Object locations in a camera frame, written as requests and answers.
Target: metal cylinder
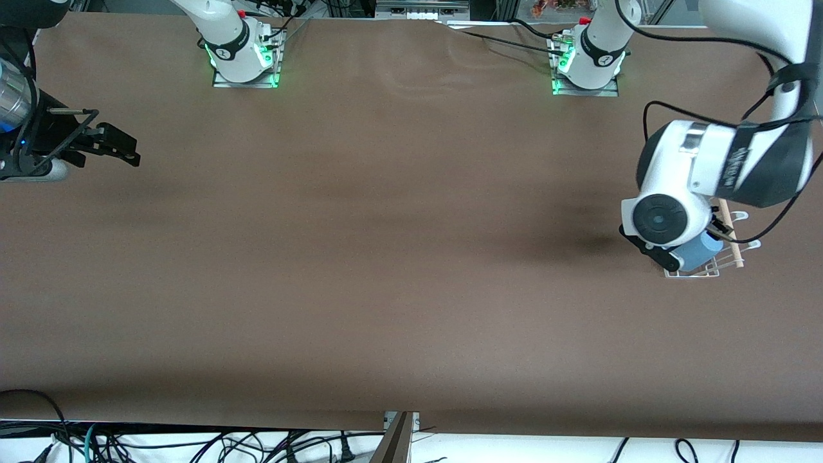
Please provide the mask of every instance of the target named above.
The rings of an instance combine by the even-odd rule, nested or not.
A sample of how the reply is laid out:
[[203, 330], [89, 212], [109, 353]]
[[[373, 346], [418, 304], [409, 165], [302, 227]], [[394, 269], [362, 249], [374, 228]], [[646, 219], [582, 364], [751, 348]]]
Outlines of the metal cylinder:
[[26, 77], [0, 58], [0, 132], [20, 127], [31, 112], [31, 89]]

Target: white wire rack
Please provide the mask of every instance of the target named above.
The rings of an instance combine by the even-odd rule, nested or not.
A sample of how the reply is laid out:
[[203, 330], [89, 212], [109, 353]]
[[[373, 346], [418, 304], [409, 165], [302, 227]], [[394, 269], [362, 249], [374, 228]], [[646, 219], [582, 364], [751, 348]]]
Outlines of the white wire rack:
[[[731, 225], [734, 222], [746, 220], [749, 218], [749, 213], [744, 211], [734, 211], [730, 213], [728, 211], [728, 204], [724, 199], [720, 199], [719, 201], [720, 206], [720, 213], [723, 215], [723, 221], [727, 224]], [[729, 233], [731, 238], [737, 238], [734, 235], [734, 231]], [[759, 240], [754, 240], [751, 243], [747, 243], [745, 245], [738, 245], [737, 243], [729, 243], [728, 246], [722, 248], [720, 252], [717, 253], [715, 257], [713, 257], [709, 262], [706, 262], [704, 265], [698, 267], [691, 272], [669, 272], [668, 270], [663, 270], [663, 276], [666, 278], [714, 278], [720, 276], [721, 269], [727, 269], [730, 267], [735, 267], [740, 269], [743, 267], [743, 263], [745, 260], [743, 259], [742, 254], [748, 250], [757, 249], [761, 245]]]

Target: metal bracket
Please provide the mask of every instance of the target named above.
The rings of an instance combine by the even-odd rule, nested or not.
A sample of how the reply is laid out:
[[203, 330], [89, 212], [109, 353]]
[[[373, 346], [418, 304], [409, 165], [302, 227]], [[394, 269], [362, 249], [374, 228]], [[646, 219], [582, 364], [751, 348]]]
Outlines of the metal bracket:
[[[387, 411], [383, 414], [383, 430], [388, 431], [388, 428], [394, 422], [394, 419], [398, 416], [400, 412], [393, 412]], [[420, 413], [412, 412], [411, 417], [414, 419], [414, 428], [412, 431], [414, 433], [420, 431]]]
[[415, 412], [394, 412], [388, 431], [383, 435], [377, 450], [374, 451], [369, 463], [408, 463], [409, 447], [412, 445], [412, 433], [415, 426], [420, 426], [419, 416]]
[[[263, 34], [270, 35], [272, 27], [263, 23]], [[274, 37], [264, 44], [264, 49], [260, 50], [261, 56], [267, 61], [272, 61], [272, 66], [257, 78], [248, 82], [227, 81], [215, 68], [212, 78], [212, 87], [215, 88], [278, 88], [280, 86], [280, 71], [283, 67], [283, 54], [286, 48], [286, 30], [281, 30]]]
[[562, 56], [549, 54], [551, 93], [553, 95], [618, 96], [616, 76], [620, 72], [620, 66], [617, 67], [615, 76], [611, 78], [605, 87], [595, 90], [577, 87], [571, 83], [569, 78], [562, 72], [563, 68], [568, 69], [568, 66], [577, 54], [577, 50], [574, 49], [574, 37], [572, 36], [571, 29], [563, 30], [561, 34], [555, 34], [551, 39], [546, 39], [546, 47], [549, 50], [559, 50], [563, 52]]

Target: wooden stick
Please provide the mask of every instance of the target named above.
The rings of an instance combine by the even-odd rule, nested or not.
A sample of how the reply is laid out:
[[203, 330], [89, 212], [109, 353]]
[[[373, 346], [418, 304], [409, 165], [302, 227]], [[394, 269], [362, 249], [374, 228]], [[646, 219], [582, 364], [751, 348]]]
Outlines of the wooden stick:
[[[726, 225], [733, 228], [732, 225], [732, 213], [728, 210], [728, 203], [725, 199], [719, 199], [718, 202], [720, 203], [720, 213], [723, 215], [723, 221], [726, 222]], [[735, 235], [734, 230], [729, 232], [728, 234], [733, 240], [737, 239], [737, 235]], [[732, 255], [734, 256], [734, 266], [738, 269], [743, 267], [743, 255], [740, 252], [740, 245], [737, 243], [729, 243], [732, 245]]]

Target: metal mounting plate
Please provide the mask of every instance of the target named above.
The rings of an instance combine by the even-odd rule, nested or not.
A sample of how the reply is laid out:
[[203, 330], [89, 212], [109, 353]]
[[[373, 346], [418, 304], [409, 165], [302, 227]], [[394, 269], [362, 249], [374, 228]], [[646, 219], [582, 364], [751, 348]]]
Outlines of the metal mounting plate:
[[[569, 47], [567, 42], [563, 40], [546, 39], [546, 46], [551, 50], [560, 50], [565, 52]], [[577, 87], [571, 83], [568, 77], [560, 72], [560, 61], [562, 57], [554, 54], [549, 54], [549, 67], [551, 68], [551, 93], [553, 95], [571, 95], [571, 96], [619, 96], [617, 90], [617, 78], [612, 77], [608, 84], [603, 88], [589, 90], [586, 88]]]
[[286, 32], [283, 31], [272, 38], [270, 45], [274, 48], [268, 53], [271, 54], [273, 65], [263, 71], [256, 79], [248, 82], [229, 82], [215, 69], [212, 78], [212, 87], [215, 88], [278, 88], [280, 86], [280, 71], [283, 67], [283, 54], [286, 48]]

